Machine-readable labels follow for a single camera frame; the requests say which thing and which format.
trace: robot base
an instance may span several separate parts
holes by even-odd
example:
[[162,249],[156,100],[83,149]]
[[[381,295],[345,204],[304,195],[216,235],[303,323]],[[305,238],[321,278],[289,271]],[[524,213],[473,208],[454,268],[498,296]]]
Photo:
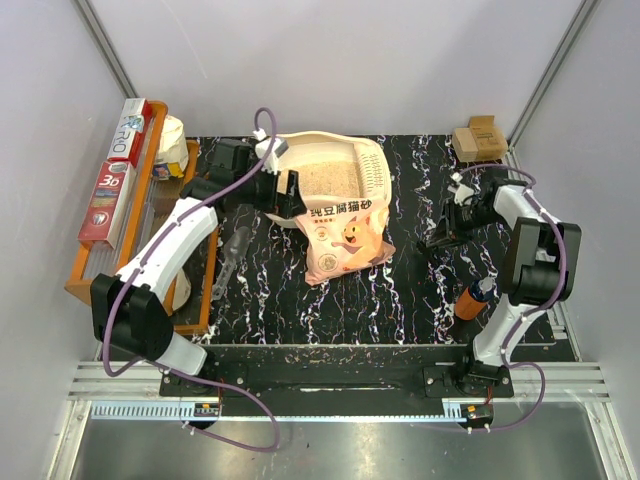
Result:
[[433,365],[422,369],[425,393],[429,398],[513,397],[513,384],[507,367],[486,365],[473,356],[471,344],[454,365]]

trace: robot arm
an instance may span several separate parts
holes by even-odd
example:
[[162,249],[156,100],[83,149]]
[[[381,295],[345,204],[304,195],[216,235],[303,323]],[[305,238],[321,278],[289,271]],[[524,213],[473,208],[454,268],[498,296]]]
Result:
[[[264,153],[268,140],[256,146]],[[286,151],[286,142],[276,139],[273,153],[263,170],[251,177],[237,190],[229,192],[212,205],[198,208],[183,218],[185,212],[202,200],[222,192],[255,164],[252,147],[238,140],[221,140],[214,150],[205,177],[193,179],[185,185],[181,199],[168,220],[145,248],[115,276],[98,275],[91,284],[91,310],[94,335],[102,341],[109,313],[116,296],[134,277],[124,301],[116,312],[111,344],[136,356],[189,375],[197,375],[207,358],[206,351],[173,331],[173,324],[162,306],[169,285],[195,248],[218,226],[225,212],[240,204],[252,205],[266,213],[283,218],[300,215],[306,207],[300,197],[298,174],[289,171],[286,193],[278,193],[278,156]]]
[[[490,223],[502,222],[512,231],[498,273],[502,291],[498,307],[482,333],[474,338],[472,351],[456,365],[453,375],[454,382],[462,386],[460,390],[475,394],[505,375],[503,354],[509,361],[524,333],[544,313],[522,317],[524,312],[544,304],[558,285],[559,250],[549,224],[523,196],[525,182],[493,179],[485,192],[474,194],[472,189],[460,183],[459,174],[454,174],[453,179],[457,183],[452,189],[454,198],[445,203],[442,217],[430,238],[420,242],[419,248],[423,252],[466,243],[471,240],[473,230]],[[575,224],[552,219],[566,250],[565,284],[558,298],[565,300],[573,288],[581,231]],[[509,338],[517,322],[520,325]]]

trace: printed cartoon cat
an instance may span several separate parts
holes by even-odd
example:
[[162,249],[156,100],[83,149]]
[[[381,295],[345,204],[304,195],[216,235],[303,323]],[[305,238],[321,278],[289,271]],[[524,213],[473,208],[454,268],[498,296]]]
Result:
[[375,265],[384,258],[382,234],[376,233],[369,225],[370,216],[362,220],[353,217],[342,231],[343,242],[331,242],[332,247],[343,247],[352,257],[342,268],[345,271]]

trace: metal frame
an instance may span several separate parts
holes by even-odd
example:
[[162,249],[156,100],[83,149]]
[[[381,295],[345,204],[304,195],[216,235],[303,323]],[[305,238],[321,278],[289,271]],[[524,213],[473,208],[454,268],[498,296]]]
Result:
[[96,15],[93,5],[91,5],[89,0],[72,1],[76,6],[78,15],[87,27],[89,34],[93,37],[96,48],[102,54],[105,62],[107,62],[107,66],[109,67],[109,70],[111,70],[120,90],[122,90],[122,93],[127,98],[136,98],[138,96],[136,89],[122,66],[122,62],[118,58],[113,45],[111,45],[107,32],[104,29],[102,22],[100,22],[98,15]]
[[[89,0],[73,0],[79,15],[87,26],[95,40],[97,48],[105,58],[118,85],[124,95],[137,97],[137,93],[127,73],[122,66],[109,38],[97,17]],[[579,34],[593,15],[600,0],[583,0],[571,23],[569,24],[560,44],[558,45],[551,61],[549,62],[542,78],[538,82],[531,98],[529,99],[522,115],[520,116],[510,138],[511,151],[507,154],[508,164],[518,167],[518,160],[513,148],[518,143],[522,134],[535,113],[542,98],[547,92],[567,54],[575,44]],[[575,341],[573,327],[570,322],[570,312],[566,305],[559,304],[550,312],[550,319],[556,338],[568,338],[578,360],[582,358],[578,344]],[[99,358],[99,350],[96,352],[96,360]],[[600,368],[595,363],[543,363],[541,364],[547,376],[547,393],[545,402],[575,401],[582,403],[589,417],[600,457],[610,479],[637,479],[636,472],[630,461],[629,452],[621,435],[618,421],[613,411],[609,394],[602,378]],[[66,407],[66,417],[62,434],[55,450],[47,478],[68,479],[71,478],[76,458],[82,442],[82,437],[87,425],[87,420],[95,405],[104,405],[109,402],[112,406],[156,406],[162,408],[181,408],[193,402],[188,398],[159,397],[158,390],[162,375],[152,366],[138,365],[131,368],[117,379],[107,377],[102,371],[102,365],[97,362],[82,362],[78,366]],[[526,368],[512,371],[515,396],[511,399],[494,399],[496,403],[507,402],[532,402],[537,397],[540,379],[537,372]],[[210,401],[217,406],[218,399],[198,398],[198,401]],[[445,407],[457,412],[459,404],[467,399],[447,399]],[[148,419],[149,412],[136,415],[135,411],[125,411],[126,418]],[[165,419],[174,419],[170,415]],[[238,418],[241,421],[266,421],[266,418]],[[300,417],[285,417],[281,420],[311,421]],[[316,418],[313,421],[327,421],[329,419]],[[352,421],[403,421],[397,417],[385,418],[360,418],[353,417]]]
[[524,107],[522,115],[520,115],[520,118],[518,119],[516,126],[511,133],[511,137],[509,139],[511,147],[515,147],[518,141],[520,141],[522,133],[524,132],[525,128],[527,128],[527,125],[529,124],[529,121],[537,110],[538,105],[540,105],[542,98],[547,93],[549,85],[551,85],[551,82],[553,82],[553,79],[555,78],[556,74],[560,70],[560,67],[565,61],[567,54],[571,51],[571,48],[576,43],[576,40],[578,39],[580,33],[587,25],[587,22],[595,12],[596,7],[599,3],[600,0],[582,0],[582,3],[578,7],[578,10],[571,19],[571,23],[569,23],[567,30],[562,36],[562,39],[560,40],[556,51],[553,53],[551,61],[542,74],[542,78],[538,82],[538,85],[536,85],[533,94],[529,98],[527,105]]
[[[124,362],[114,362],[119,368]],[[618,421],[611,405],[611,399],[597,363],[589,362],[552,362],[541,363],[547,377],[547,391],[544,402],[578,402],[584,405],[589,417],[591,429],[598,446],[601,460],[610,479],[636,480],[629,452],[618,427]],[[531,403],[537,398],[540,388],[538,373],[528,367],[512,370],[515,395],[513,398],[496,398],[496,403]],[[155,415],[149,408],[191,408],[194,402],[212,404],[216,414],[220,414],[218,398],[176,398],[160,397],[158,394],[162,373],[151,365],[140,364],[130,368],[118,378],[108,377],[102,363],[98,361],[81,362],[69,392],[65,426],[60,436],[55,455],[47,478],[71,478],[76,458],[82,442],[87,420],[93,413],[101,418],[128,420],[171,420],[173,415]],[[450,398],[443,400],[445,418],[424,417],[279,417],[279,421],[295,422],[433,422],[459,421],[461,404],[468,398]],[[105,410],[115,407],[113,414]],[[268,421],[266,417],[217,417],[223,421]]]

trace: white wall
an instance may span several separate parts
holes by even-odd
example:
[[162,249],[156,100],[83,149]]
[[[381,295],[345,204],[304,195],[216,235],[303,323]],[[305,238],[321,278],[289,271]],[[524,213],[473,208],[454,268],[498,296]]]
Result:
[[602,2],[516,152],[536,192],[583,238],[573,321],[582,353],[604,369],[640,467],[640,3]]
[[68,0],[0,5],[0,468],[38,478],[89,308],[63,290],[123,96]]
[[579,0],[92,0],[140,95],[190,135],[509,133]]

